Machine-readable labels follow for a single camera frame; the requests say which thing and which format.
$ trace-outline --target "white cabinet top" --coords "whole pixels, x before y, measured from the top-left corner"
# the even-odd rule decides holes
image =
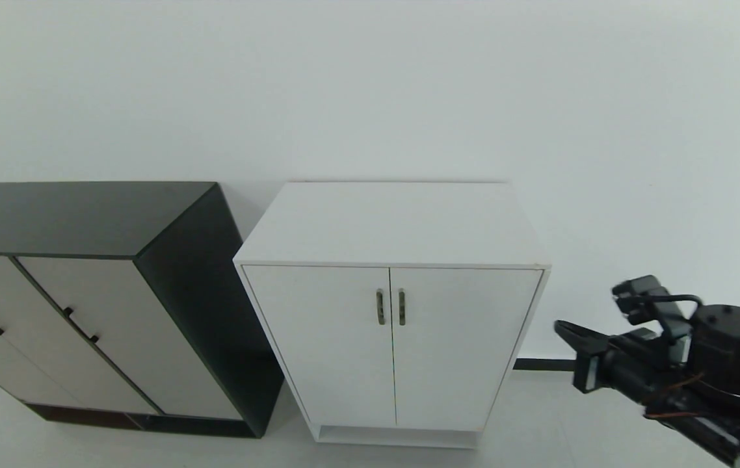
[[[287,183],[245,265],[549,268],[504,183]]]

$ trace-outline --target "cabinet top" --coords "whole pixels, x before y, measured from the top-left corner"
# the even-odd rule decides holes
[[[216,183],[0,183],[0,254],[134,257]]]
[[[549,267],[504,183],[287,183],[234,261]]]

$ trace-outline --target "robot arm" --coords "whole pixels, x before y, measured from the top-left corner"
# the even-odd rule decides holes
[[[740,466],[740,307],[673,296],[655,276],[617,285],[614,300],[639,328],[603,335],[558,320],[555,332],[575,350],[572,384],[583,393],[620,391],[659,421],[729,466]],[[685,319],[676,302],[697,303]]]

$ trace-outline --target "orange wire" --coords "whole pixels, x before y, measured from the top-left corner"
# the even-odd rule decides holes
[[[639,402],[639,404],[640,405],[644,405],[645,403],[650,402],[651,400],[655,400],[657,397],[660,397],[660,396],[664,395],[668,391],[671,391],[671,390],[674,390],[676,388],[679,388],[680,386],[685,386],[685,385],[689,385],[689,384],[692,384],[694,382],[697,382],[697,380],[701,379],[705,375],[706,374],[704,372],[700,372],[699,374],[697,374],[697,375],[695,375],[695,376],[693,376],[693,377],[691,377],[689,379],[682,380],[682,382],[677,382],[677,383],[674,383],[672,385],[668,385],[667,387],[663,388],[662,390],[655,391],[654,393],[652,393],[652,394],[644,397],[643,400],[641,400],[641,402]]]

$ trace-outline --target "open bottom shelf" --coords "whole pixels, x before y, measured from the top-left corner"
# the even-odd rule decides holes
[[[407,447],[477,448],[480,432],[379,427],[321,426],[317,441],[329,444],[406,445]]]

